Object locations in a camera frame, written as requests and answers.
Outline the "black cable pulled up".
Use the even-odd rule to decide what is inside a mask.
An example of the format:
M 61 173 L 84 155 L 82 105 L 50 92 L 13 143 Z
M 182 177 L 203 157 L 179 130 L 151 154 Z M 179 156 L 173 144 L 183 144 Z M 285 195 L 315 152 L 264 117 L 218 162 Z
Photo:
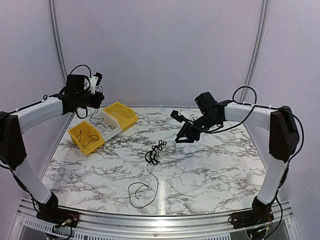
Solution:
M 114 131 L 117 128 L 116 125 L 105 123 L 105 122 L 96 123 L 95 126 L 98 128 L 99 132 L 102 135 L 111 133 L 112 131 Z

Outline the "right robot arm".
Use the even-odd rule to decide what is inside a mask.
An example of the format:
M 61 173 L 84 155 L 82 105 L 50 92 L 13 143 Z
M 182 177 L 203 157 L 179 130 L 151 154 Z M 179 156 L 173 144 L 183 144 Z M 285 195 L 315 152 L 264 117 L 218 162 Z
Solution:
M 171 117 L 183 123 L 176 135 L 176 143 L 193 143 L 200 135 L 224 132 L 223 123 L 248 124 L 269 132 L 269 164 L 261 189 L 252 203 L 247 219 L 258 224 L 267 216 L 279 189 L 286 180 L 291 160 L 301 151 L 304 130 L 299 118 L 289 106 L 272 107 L 254 103 L 238 102 L 235 99 L 216 101 L 210 92 L 195 98 L 201 117 L 192 119 L 177 110 Z

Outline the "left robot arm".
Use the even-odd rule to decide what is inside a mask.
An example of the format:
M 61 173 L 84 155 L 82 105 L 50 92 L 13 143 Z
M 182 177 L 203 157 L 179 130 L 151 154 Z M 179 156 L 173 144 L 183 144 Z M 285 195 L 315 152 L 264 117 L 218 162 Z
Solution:
M 104 100 L 97 91 L 103 76 L 101 73 L 83 75 L 70 72 L 66 85 L 59 93 L 45 96 L 42 100 L 0 113 L 0 160 L 3 168 L 11 171 L 18 185 L 30 194 L 37 204 L 37 212 L 58 223 L 63 219 L 57 196 L 51 192 L 35 173 L 27 158 L 23 135 L 43 122 L 78 109 L 98 109 Z

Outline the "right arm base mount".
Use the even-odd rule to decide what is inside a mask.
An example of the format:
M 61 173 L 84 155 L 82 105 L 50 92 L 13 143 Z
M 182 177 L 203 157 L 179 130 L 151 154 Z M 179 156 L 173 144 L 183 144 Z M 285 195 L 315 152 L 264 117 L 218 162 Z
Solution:
M 232 213 L 228 222 L 233 225 L 234 229 L 240 229 L 273 221 L 272 204 L 274 202 L 275 198 L 270 203 L 264 204 L 256 196 L 253 199 L 251 210 Z

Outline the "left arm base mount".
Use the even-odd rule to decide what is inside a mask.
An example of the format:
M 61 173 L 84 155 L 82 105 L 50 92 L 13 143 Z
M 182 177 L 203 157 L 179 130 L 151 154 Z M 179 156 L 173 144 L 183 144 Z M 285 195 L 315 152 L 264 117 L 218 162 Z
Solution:
M 59 207 L 59 200 L 54 193 L 51 193 L 49 200 L 46 203 L 40 203 L 36 199 L 32 199 L 32 204 L 37 214 L 36 217 L 40 220 L 61 225 L 65 221 L 71 220 L 68 223 L 72 228 L 77 227 L 80 213 L 78 211 L 64 209 Z

